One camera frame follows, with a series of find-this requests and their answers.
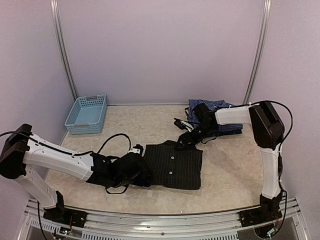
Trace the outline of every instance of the laundry basket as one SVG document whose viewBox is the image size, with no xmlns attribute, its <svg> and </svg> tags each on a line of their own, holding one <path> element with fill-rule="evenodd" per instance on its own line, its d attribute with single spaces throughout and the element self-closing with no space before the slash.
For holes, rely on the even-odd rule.
<svg viewBox="0 0 320 240">
<path fill-rule="evenodd" d="M 98 134 L 107 110 L 106 95 L 78 97 L 65 121 L 70 134 Z"/>
</svg>

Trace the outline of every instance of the basket handle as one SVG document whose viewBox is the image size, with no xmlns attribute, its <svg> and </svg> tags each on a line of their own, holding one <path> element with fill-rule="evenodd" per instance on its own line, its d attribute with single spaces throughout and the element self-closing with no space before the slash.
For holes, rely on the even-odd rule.
<svg viewBox="0 0 320 240">
<path fill-rule="evenodd" d="M 75 128 L 88 128 L 89 124 L 75 124 L 74 127 Z"/>
<path fill-rule="evenodd" d="M 85 99 L 87 101 L 95 101 L 98 100 L 98 96 L 86 96 Z"/>
</svg>

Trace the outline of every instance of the vertical metal post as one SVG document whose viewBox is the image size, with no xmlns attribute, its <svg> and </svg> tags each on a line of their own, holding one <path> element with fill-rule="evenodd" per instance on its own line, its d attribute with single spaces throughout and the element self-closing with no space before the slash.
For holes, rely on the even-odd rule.
<svg viewBox="0 0 320 240">
<path fill-rule="evenodd" d="M 51 11 L 52 11 L 52 17 L 53 17 L 53 23 L 55 28 L 55 34 L 58 41 L 58 46 L 60 49 L 61 59 L 63 63 L 63 67 L 65 70 L 65 74 L 67 77 L 68 85 L 73 97 L 73 100 L 75 101 L 78 97 L 78 91 L 74 82 L 74 78 L 71 73 L 69 60 L 67 56 L 66 46 L 64 42 L 64 36 L 62 32 L 61 27 L 61 21 L 60 21 L 60 15 L 59 15 L 59 6 L 58 6 L 58 0 L 50 0 L 51 4 Z"/>
<path fill-rule="evenodd" d="M 266 35 L 267 35 L 267 28 L 268 28 L 268 23 L 269 23 L 270 10 L 271 10 L 271 0 L 264 0 L 264 9 L 263 9 L 259 39 L 258 39 L 258 46 L 257 46 L 256 52 L 255 52 L 255 57 L 254 57 L 253 67 L 252 67 L 251 74 L 250 74 L 249 84 L 246 89 L 244 100 L 242 102 L 243 104 L 247 104 L 250 101 L 250 97 L 251 97 L 252 91 L 254 89 L 254 84 L 256 81 L 262 53 L 264 50 L 264 45 L 265 45 L 265 40 L 266 40 Z"/>
</svg>

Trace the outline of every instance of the robotic arm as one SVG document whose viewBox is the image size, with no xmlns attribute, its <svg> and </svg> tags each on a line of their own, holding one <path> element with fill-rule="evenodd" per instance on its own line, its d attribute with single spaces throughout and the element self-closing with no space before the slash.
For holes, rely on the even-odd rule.
<svg viewBox="0 0 320 240">
<path fill-rule="evenodd" d="M 252 126 L 254 140 L 260 147 L 262 155 L 263 187 L 260 207 L 240 212 L 241 224 L 247 227 L 280 219 L 282 214 L 279 204 L 283 196 L 280 185 L 283 170 L 281 152 L 285 127 L 273 105 L 269 101 L 262 101 L 255 105 L 209 110 L 204 103 L 201 103 L 193 109 L 193 113 L 200 124 L 179 137 L 177 150 L 198 144 L 208 134 L 218 131 L 219 125 Z"/>
<path fill-rule="evenodd" d="M 60 192 L 53 190 L 32 168 L 41 166 L 66 173 L 106 188 L 128 188 L 129 184 L 149 187 L 153 172 L 136 145 L 123 157 L 104 156 L 92 151 L 79 153 L 50 143 L 23 124 L 6 141 L 0 156 L 0 174 L 21 184 L 44 208 L 45 219 L 84 227 L 87 213 L 68 209 Z"/>
</svg>

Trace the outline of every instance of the folded clothing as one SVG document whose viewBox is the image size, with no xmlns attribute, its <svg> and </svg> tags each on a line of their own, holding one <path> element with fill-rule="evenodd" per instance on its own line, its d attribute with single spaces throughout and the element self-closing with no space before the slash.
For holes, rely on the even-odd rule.
<svg viewBox="0 0 320 240">
<path fill-rule="evenodd" d="M 207 100 L 201 100 L 201 99 L 189 99 L 189 111 L 188 111 L 188 122 L 192 123 L 200 123 L 195 116 L 193 109 L 198 104 L 205 104 L 210 110 L 215 110 L 216 108 L 228 108 L 230 105 L 233 106 L 230 103 L 225 102 L 225 100 L 219 100 L 219 101 L 207 101 Z M 210 134 L 210 136 L 224 136 L 224 135 L 232 135 L 232 134 L 241 134 L 243 129 L 242 124 L 226 124 L 226 125 L 219 125 L 218 132 L 214 132 L 213 134 Z"/>
<path fill-rule="evenodd" d="M 176 151 L 175 141 L 146 145 L 143 158 L 153 170 L 151 185 L 198 190 L 201 187 L 202 153 L 192 149 Z"/>
</svg>

